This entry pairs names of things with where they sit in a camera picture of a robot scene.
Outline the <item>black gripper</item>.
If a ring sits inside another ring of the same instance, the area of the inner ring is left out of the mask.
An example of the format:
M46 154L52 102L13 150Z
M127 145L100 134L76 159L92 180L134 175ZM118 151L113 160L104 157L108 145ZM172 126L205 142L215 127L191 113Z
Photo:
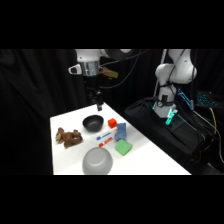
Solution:
M97 104L97 110L102 111L103 109L103 96L99 87L99 80L97 76L84 77L86 88L89 92L89 96L94 103Z

